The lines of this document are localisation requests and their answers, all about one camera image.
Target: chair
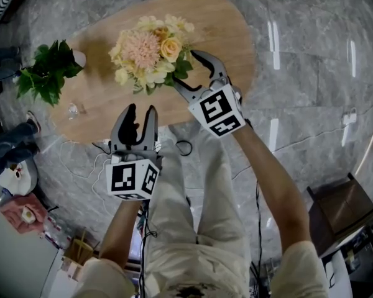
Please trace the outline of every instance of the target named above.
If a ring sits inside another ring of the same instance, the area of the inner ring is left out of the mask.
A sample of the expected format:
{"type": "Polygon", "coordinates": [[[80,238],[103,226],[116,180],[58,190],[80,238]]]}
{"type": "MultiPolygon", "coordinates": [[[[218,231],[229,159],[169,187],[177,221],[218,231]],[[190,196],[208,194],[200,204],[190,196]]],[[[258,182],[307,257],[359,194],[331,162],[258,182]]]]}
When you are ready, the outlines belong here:
{"type": "Polygon", "coordinates": [[[373,203],[351,173],[347,180],[307,191],[314,203],[310,209],[310,233],[318,255],[324,257],[359,233],[373,219],[373,203]]]}

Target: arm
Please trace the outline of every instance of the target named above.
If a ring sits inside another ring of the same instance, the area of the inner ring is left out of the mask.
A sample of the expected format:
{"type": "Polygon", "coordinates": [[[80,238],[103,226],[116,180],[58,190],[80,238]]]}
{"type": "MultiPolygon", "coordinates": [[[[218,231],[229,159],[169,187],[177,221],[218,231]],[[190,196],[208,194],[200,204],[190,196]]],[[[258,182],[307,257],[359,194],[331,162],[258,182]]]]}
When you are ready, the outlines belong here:
{"type": "Polygon", "coordinates": [[[111,260],[124,269],[129,257],[132,231],[140,205],[141,201],[127,201],[120,204],[106,231],[99,258],[111,260]]]}
{"type": "Polygon", "coordinates": [[[234,132],[246,154],[280,232],[283,252],[294,243],[311,240],[304,201],[285,168],[249,127],[234,132]]]}

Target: beige pants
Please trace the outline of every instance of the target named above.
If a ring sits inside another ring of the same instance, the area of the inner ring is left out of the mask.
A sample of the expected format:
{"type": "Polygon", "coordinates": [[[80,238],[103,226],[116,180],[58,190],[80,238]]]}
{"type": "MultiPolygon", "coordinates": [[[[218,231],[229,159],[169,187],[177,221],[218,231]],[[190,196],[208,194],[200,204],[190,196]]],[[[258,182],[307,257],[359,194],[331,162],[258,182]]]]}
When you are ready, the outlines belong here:
{"type": "Polygon", "coordinates": [[[160,151],[163,168],[148,219],[157,238],[148,236],[144,250],[145,288],[151,297],[178,278],[197,282],[214,279],[230,284],[236,281],[240,283],[238,292],[248,292],[249,240],[234,201],[228,157],[221,142],[206,131],[199,133],[194,148],[200,155],[196,167],[205,177],[197,233],[186,200],[179,151],[171,142],[164,143],[160,151]]]}

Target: wooden table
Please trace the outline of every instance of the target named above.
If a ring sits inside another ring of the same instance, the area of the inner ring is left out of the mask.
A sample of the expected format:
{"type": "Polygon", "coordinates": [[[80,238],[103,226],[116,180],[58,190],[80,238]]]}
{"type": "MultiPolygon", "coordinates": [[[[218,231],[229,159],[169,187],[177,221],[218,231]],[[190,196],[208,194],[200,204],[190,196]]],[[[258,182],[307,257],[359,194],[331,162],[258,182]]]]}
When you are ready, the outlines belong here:
{"type": "MultiPolygon", "coordinates": [[[[142,16],[164,19],[166,14],[183,17],[195,25],[191,41],[197,50],[213,54],[224,62],[233,85],[243,94],[252,84],[255,71],[254,52],[249,27],[236,7],[228,0],[150,0],[128,7],[87,28],[68,43],[87,57],[84,70],[68,79],[59,105],[51,109],[58,131],[69,140],[91,143],[110,137],[119,114],[129,104],[137,106],[137,121],[143,123],[145,112],[154,105],[159,125],[192,119],[187,102],[171,87],[163,86],[153,95],[133,95],[132,88],[114,81],[114,67],[108,55],[119,32],[131,29],[142,16]],[[79,115],[69,120],[70,103],[79,115]]],[[[208,86],[209,71],[200,63],[185,80],[190,86],[208,86]]]]}

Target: white sleeve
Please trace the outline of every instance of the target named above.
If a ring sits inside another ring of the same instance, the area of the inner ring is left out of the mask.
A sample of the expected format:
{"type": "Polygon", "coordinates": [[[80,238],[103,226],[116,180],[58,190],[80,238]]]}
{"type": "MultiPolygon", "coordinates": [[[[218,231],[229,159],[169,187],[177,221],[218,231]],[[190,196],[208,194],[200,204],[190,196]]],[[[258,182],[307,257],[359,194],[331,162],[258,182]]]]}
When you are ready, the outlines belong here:
{"type": "Polygon", "coordinates": [[[135,288],[124,271],[110,260],[88,260],[72,298],[130,298],[135,288]]]}
{"type": "Polygon", "coordinates": [[[286,250],[270,288],[272,298],[328,297],[325,269],[312,242],[299,242],[286,250]]]}

